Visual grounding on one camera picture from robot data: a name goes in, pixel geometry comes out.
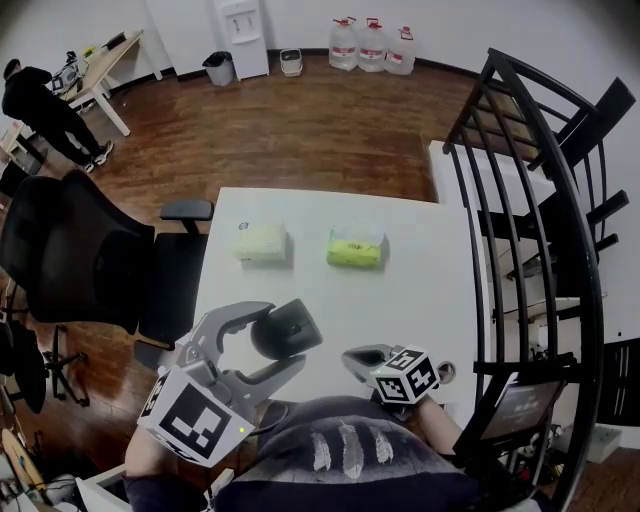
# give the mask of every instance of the trash can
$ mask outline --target trash can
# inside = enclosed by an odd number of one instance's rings
[[[233,81],[233,64],[229,52],[212,53],[202,65],[213,85],[224,87]]]

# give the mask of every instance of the large water bottle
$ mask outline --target large water bottle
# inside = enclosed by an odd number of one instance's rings
[[[384,71],[387,36],[382,32],[378,18],[367,18],[367,26],[358,39],[358,66],[369,73]]]
[[[394,75],[409,75],[416,61],[415,44],[409,27],[403,27],[399,32],[399,37],[389,41],[384,68]]]
[[[331,29],[329,40],[329,64],[334,68],[351,71],[357,65],[358,34],[353,28],[356,21],[351,16],[341,20]]]

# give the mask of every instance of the black jacket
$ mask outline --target black jacket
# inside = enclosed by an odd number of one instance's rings
[[[52,118],[70,107],[45,87],[51,78],[48,71],[32,67],[10,76],[5,83],[2,112],[33,129],[53,122]]]

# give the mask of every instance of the person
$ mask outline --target person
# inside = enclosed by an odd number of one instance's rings
[[[256,461],[216,495],[213,509],[469,510],[482,495],[480,483],[445,460],[460,428],[428,396],[415,406],[414,417],[428,445],[372,401],[333,397],[296,404],[258,438]],[[273,424],[265,421],[266,416],[262,424]],[[172,457],[138,427],[125,456],[125,488],[134,512],[207,508],[202,492],[169,473]],[[537,500],[524,499],[510,510],[540,507]]]
[[[95,164],[106,162],[113,150],[113,143],[108,141],[104,146],[98,144],[84,120],[45,87],[52,79],[51,73],[29,66],[23,68],[18,59],[12,59],[3,77],[5,89],[2,111],[5,115],[23,121],[86,172],[91,172]],[[72,133],[89,154],[77,148],[66,132]]]

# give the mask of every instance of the black metal railing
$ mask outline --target black metal railing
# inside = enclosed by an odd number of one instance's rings
[[[566,116],[533,99],[521,77],[529,79],[577,107],[573,116]],[[519,315],[519,360],[529,361],[530,347],[528,335],[527,294],[520,250],[521,238],[532,238],[537,242],[540,268],[544,284],[546,321],[548,326],[549,361],[558,357],[558,316],[556,292],[560,258],[564,266],[570,262],[572,291],[580,299],[580,306],[574,316],[581,318],[581,362],[579,365],[579,396],[574,420],[574,433],[567,454],[565,468],[558,482],[553,502],[559,510],[565,510],[575,491],[582,472],[586,451],[594,428],[602,381],[603,320],[602,294],[598,274],[595,225],[602,223],[601,237],[597,249],[602,250],[617,241],[617,236],[605,238],[604,219],[624,206],[628,199],[622,192],[612,198],[606,197],[606,168],[602,139],[628,111],[635,100],[624,84],[616,79],[602,99],[593,105],[574,91],[528,64],[514,59],[497,50],[489,50],[489,58],[480,77],[444,145],[445,153],[451,153],[458,182],[461,187],[463,205],[469,211],[471,227],[472,255],[476,284],[476,305],[478,313],[478,357],[476,365],[478,389],[476,398],[483,394],[484,375],[491,374],[492,365],[505,362],[504,304],[498,263],[496,238],[509,240],[513,259],[511,277],[515,280],[517,310]],[[564,122],[559,132],[553,132],[543,112]],[[514,127],[527,130],[530,139],[522,134],[514,134]],[[496,144],[498,138],[503,143]],[[466,158],[475,184],[478,198],[477,212],[472,208],[460,164],[456,144],[464,146]],[[595,206],[592,170],[589,153],[598,148],[602,174],[603,200]],[[490,211],[485,193],[487,183],[483,183],[476,149],[484,150],[492,171],[493,183],[498,192],[502,213]],[[496,153],[510,156],[517,169],[519,181],[524,191],[529,213],[524,217],[514,216],[512,205],[503,182]],[[574,167],[585,162],[591,212],[582,213],[580,196]],[[555,186],[552,197],[538,203],[529,173],[541,167],[545,176]],[[474,232],[473,215],[479,216],[482,235],[487,239],[489,272],[492,277],[494,299],[494,320],[496,323],[495,361],[484,361],[485,344],[484,318],[488,305],[483,304],[478,261],[478,247]],[[541,432],[535,454],[532,483],[537,482],[545,454],[546,439],[551,418]]]

